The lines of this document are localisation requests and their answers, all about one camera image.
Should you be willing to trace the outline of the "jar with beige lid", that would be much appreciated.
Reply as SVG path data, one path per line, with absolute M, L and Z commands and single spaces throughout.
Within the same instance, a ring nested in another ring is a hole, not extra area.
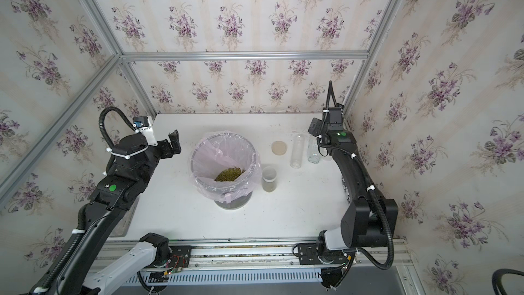
M 318 164 L 321 161 L 321 155 L 319 153 L 319 148 L 317 145 L 317 138 L 316 137 L 310 137 L 308 140 L 308 148 L 307 148 L 307 159 L 308 162 L 312 164 Z

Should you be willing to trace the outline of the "beige jar lid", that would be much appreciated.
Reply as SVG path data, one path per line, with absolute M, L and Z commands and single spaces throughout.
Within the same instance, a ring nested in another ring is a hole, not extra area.
M 272 143 L 271 149 L 273 154 L 282 156 L 287 152 L 287 144 L 283 141 L 275 141 Z

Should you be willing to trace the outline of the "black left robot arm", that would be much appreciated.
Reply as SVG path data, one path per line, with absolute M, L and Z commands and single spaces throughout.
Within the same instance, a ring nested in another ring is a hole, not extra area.
M 111 166 L 78 214 L 77 227 L 30 294 L 112 294 L 149 264 L 168 260 L 168 240 L 149 233 L 98 274 L 88 272 L 115 226 L 142 194 L 160 160 L 181 153 L 179 133 L 149 141 L 143 131 L 109 148 Z

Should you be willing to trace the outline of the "clear jar with mung beans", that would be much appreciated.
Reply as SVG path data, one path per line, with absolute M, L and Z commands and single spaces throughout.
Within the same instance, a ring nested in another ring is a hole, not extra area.
M 290 166 L 294 169 L 300 169 L 302 166 L 305 139 L 303 134 L 293 136 Z

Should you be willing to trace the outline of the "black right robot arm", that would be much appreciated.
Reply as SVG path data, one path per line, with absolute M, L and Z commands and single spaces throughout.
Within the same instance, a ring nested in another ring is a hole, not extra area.
M 344 128 L 342 107 L 324 109 L 322 119 L 314 118 L 308 132 L 337 164 L 349 194 L 349 207 L 339 227 L 320 232 L 318 255 L 355 249 L 378 269 L 389 269 L 394 262 L 398 205 L 383 195 L 369 175 L 355 137 Z

